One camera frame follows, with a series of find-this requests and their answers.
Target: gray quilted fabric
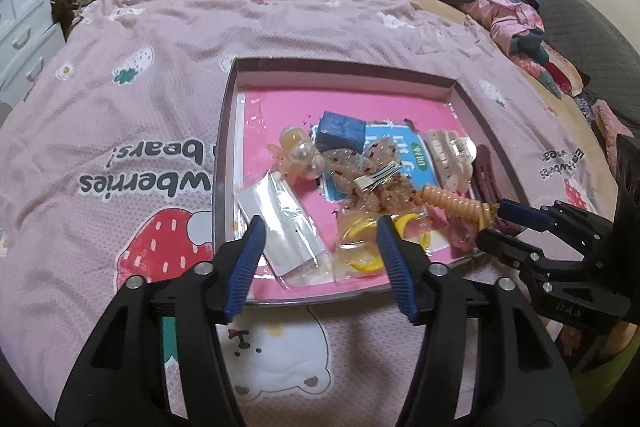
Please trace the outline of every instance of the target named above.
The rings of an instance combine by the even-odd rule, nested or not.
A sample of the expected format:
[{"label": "gray quilted fabric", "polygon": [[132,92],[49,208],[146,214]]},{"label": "gray quilted fabric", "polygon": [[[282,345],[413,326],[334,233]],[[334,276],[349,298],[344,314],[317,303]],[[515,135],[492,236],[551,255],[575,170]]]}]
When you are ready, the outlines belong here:
[{"label": "gray quilted fabric", "polygon": [[606,100],[640,136],[640,55],[585,0],[539,0],[546,41],[591,77],[588,97]]}]

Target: green label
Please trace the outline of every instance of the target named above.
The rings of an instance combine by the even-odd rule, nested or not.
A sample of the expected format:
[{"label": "green label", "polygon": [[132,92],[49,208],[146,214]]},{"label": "green label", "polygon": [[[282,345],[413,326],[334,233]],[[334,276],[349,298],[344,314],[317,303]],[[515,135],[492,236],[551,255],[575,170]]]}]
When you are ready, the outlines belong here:
[{"label": "green label", "polygon": [[421,171],[426,171],[429,166],[427,165],[427,158],[424,157],[424,151],[419,143],[412,143],[411,150],[414,152],[415,164]]}]

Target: bed sheet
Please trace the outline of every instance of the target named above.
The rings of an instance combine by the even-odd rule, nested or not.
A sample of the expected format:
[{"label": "bed sheet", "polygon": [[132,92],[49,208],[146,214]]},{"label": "bed sheet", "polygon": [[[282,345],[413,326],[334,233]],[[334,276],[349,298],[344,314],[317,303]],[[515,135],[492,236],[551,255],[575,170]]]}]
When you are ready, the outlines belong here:
[{"label": "bed sheet", "polygon": [[[122,274],[133,267],[152,280],[174,277],[212,255],[196,225],[210,233],[213,145],[236,55],[354,60],[456,78],[514,158],[532,204],[558,198],[610,215],[614,190],[607,194],[598,173],[601,161],[610,181],[606,161],[578,141],[578,118],[562,124],[564,105],[524,81],[478,24],[422,1],[428,9],[417,0],[90,7],[0,129],[0,229],[9,243],[0,260],[0,347],[47,412]],[[578,147],[584,158],[572,176],[540,172],[546,151]],[[473,268],[478,280],[513,276],[490,260]],[[422,332],[391,295],[250,308],[220,328],[250,427],[393,425]],[[175,345],[164,356],[172,404],[184,413]],[[461,404],[471,388],[465,380]]]}]

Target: bed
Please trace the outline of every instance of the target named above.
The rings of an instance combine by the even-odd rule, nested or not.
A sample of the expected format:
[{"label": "bed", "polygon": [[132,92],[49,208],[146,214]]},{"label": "bed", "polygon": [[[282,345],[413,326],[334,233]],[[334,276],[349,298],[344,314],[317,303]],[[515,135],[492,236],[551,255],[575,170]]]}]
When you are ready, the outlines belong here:
[{"label": "bed", "polygon": [[[469,46],[466,55],[464,48],[458,50],[461,63],[476,60],[486,65],[486,74],[512,75],[509,85],[492,80],[498,94],[486,102],[494,104],[487,108],[496,111],[504,95],[505,100],[513,100],[513,110],[517,109],[521,118],[529,118],[524,102],[520,105],[522,97],[528,96],[530,111],[544,114],[544,121],[535,132],[533,127],[523,125],[513,131],[514,135],[524,144],[533,140],[548,149],[557,148],[558,143],[580,148],[584,161],[579,175],[572,178],[578,180],[572,190],[578,190],[592,205],[590,208],[612,218],[616,184],[575,102],[567,96],[556,99],[506,58],[497,61],[499,50],[487,33],[456,9],[436,0],[216,2],[101,0],[92,5],[72,33],[68,47],[44,70],[29,98],[10,115],[0,132],[0,169],[5,173],[0,183],[0,225],[8,232],[10,245],[9,255],[0,261],[0,348],[27,390],[50,415],[84,340],[122,282],[119,263],[129,258],[132,245],[148,232],[145,227],[181,226],[188,219],[185,212],[210,208],[210,192],[204,185],[192,187],[194,190],[179,194],[177,199],[168,199],[158,186],[153,190],[149,187],[146,203],[138,204],[145,188],[134,187],[130,193],[116,196],[117,177],[110,182],[113,190],[109,191],[104,186],[98,190],[96,176],[104,174],[106,181],[109,172],[124,164],[118,163],[117,147],[130,143],[127,152],[134,152],[139,140],[165,145],[175,141],[182,147],[187,140],[194,141],[193,148],[186,149],[189,154],[179,158],[179,166],[167,155],[142,158],[141,149],[132,161],[144,163],[129,165],[141,175],[145,169],[184,175],[185,171],[209,168],[218,121],[215,108],[220,106],[223,79],[235,56],[232,48],[240,40],[248,42],[242,49],[245,55],[289,46],[294,56],[313,53],[363,62],[386,61],[411,69],[415,67],[412,54],[417,53],[416,40],[403,32],[421,24],[421,38],[433,42],[433,46],[440,42],[443,53],[431,53],[431,62],[422,62],[421,67],[433,68],[443,76],[450,71],[451,57],[457,56],[450,55],[453,51],[447,39],[461,42]],[[334,13],[340,5],[353,10],[347,20]],[[223,13],[222,6],[228,13]],[[258,11],[269,9],[276,10],[274,17],[260,19]],[[358,18],[363,9],[372,15]],[[311,42],[316,46],[314,51],[296,47],[298,41],[288,41],[289,36],[274,44],[270,25],[278,25],[278,20],[291,23],[292,34],[296,35],[297,31],[303,32],[305,24],[320,33],[331,27],[321,22],[313,26],[313,18],[303,18],[302,25],[296,26],[295,18],[287,18],[292,10],[299,10],[295,13],[301,17],[313,12],[318,20],[332,18],[343,32],[338,40],[342,44],[350,42],[351,50],[332,49],[328,42],[334,36],[329,33],[319,40],[307,37],[307,45]],[[246,26],[239,26],[238,19],[230,17],[232,12],[241,14]],[[172,18],[175,29],[162,18]],[[264,24],[260,27],[264,34],[256,33],[256,26],[250,23],[255,20]],[[357,24],[363,32],[388,29],[384,46],[376,47],[372,55],[366,43],[350,41],[342,26],[347,22]],[[207,28],[215,28],[222,39],[212,41],[214,33]],[[363,33],[353,31],[362,37]],[[101,47],[100,43],[107,41],[114,45],[113,50]],[[180,50],[180,54],[170,50]],[[192,69],[190,64],[198,67]],[[138,89],[145,80],[150,85]],[[202,90],[209,85],[211,90]],[[117,98],[108,89],[119,89]],[[484,96],[481,91],[474,95]],[[162,114],[161,120],[153,116],[158,113]],[[496,122],[497,132],[506,136],[505,124]],[[99,132],[93,133],[96,126],[100,126]],[[541,182],[537,164],[527,166],[543,150],[527,156],[529,153],[518,147],[516,144],[512,149],[522,155],[518,175],[532,204],[543,204],[549,197],[564,199],[560,180],[552,181],[556,185]],[[158,212],[164,212],[162,219],[150,220],[149,216],[158,217]],[[198,259],[210,255],[210,246],[205,243],[193,246]],[[513,276],[505,267],[486,259],[471,268],[472,276],[483,280],[495,279],[498,273]],[[262,346],[260,354],[269,353],[271,357],[266,362],[266,357],[254,354],[248,366],[238,365],[232,349],[227,359],[249,426],[382,427],[395,423],[412,377],[422,331],[399,314],[391,295],[314,307],[254,307],[242,320],[249,324],[247,327],[255,328],[256,345]],[[297,352],[296,346],[309,348]],[[184,413],[175,363],[167,365],[167,375],[175,411]],[[462,388],[467,399],[471,389],[472,378],[468,377]]]}]

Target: silver screw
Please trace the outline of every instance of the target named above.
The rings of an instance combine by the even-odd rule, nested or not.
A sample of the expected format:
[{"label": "silver screw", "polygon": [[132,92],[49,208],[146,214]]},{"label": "silver screw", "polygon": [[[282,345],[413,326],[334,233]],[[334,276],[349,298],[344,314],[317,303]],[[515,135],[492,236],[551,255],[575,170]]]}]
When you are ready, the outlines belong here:
[{"label": "silver screw", "polygon": [[127,279],[126,287],[130,290],[136,290],[145,283],[145,278],[141,275],[133,275]]},{"label": "silver screw", "polygon": [[514,283],[508,277],[501,277],[500,279],[498,279],[498,286],[500,286],[500,288],[502,288],[506,292],[510,292],[511,290],[516,289],[516,283]]},{"label": "silver screw", "polygon": [[433,263],[429,267],[429,272],[436,277],[442,277],[447,274],[447,267],[442,263]]},{"label": "silver screw", "polygon": [[204,261],[202,263],[196,264],[196,266],[193,267],[193,271],[198,275],[209,275],[211,272],[213,272],[213,265]]}]

